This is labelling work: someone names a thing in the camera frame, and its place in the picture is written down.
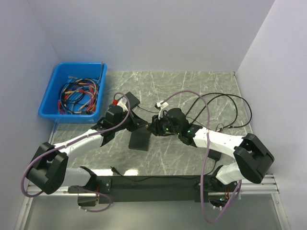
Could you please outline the black network switch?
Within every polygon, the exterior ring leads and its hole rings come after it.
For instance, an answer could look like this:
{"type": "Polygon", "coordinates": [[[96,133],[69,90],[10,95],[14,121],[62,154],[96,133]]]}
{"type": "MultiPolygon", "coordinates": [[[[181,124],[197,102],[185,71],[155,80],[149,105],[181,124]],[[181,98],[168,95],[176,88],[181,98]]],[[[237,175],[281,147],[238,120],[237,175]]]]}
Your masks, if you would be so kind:
{"type": "Polygon", "coordinates": [[[131,110],[140,104],[140,100],[131,92],[127,92],[125,95],[126,96],[122,96],[122,97],[125,97],[127,99],[127,107],[129,108],[129,104],[130,104],[131,110]]]}
{"type": "Polygon", "coordinates": [[[129,149],[148,151],[151,133],[144,126],[131,133],[129,141],[129,149]]]}

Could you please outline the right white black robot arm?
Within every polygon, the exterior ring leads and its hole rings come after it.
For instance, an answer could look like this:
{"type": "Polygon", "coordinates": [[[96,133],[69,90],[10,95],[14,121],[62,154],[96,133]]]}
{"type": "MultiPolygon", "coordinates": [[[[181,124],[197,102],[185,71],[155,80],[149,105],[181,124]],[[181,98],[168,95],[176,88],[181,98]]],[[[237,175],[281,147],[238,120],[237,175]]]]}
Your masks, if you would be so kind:
{"type": "Polygon", "coordinates": [[[207,191],[222,191],[243,179],[260,184],[274,162],[273,155],[256,135],[232,136],[189,123],[179,108],[154,115],[147,129],[155,136],[176,135],[185,145],[206,148],[234,159],[233,163],[219,166],[212,175],[204,177],[207,191]]]}

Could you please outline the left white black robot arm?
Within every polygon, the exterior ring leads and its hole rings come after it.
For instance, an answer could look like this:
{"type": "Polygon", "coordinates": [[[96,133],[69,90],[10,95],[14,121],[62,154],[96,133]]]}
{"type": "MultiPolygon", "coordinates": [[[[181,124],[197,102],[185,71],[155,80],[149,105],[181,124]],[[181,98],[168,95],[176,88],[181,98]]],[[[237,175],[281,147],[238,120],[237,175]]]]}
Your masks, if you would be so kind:
{"type": "Polygon", "coordinates": [[[124,111],[115,106],[107,110],[106,115],[84,134],[71,140],[51,145],[40,145],[24,178],[46,194],[52,194],[62,186],[80,186],[89,193],[96,188],[96,175],[86,167],[68,168],[68,163],[86,152],[110,142],[115,133],[121,130],[135,131],[148,124],[133,111],[124,111]]]}

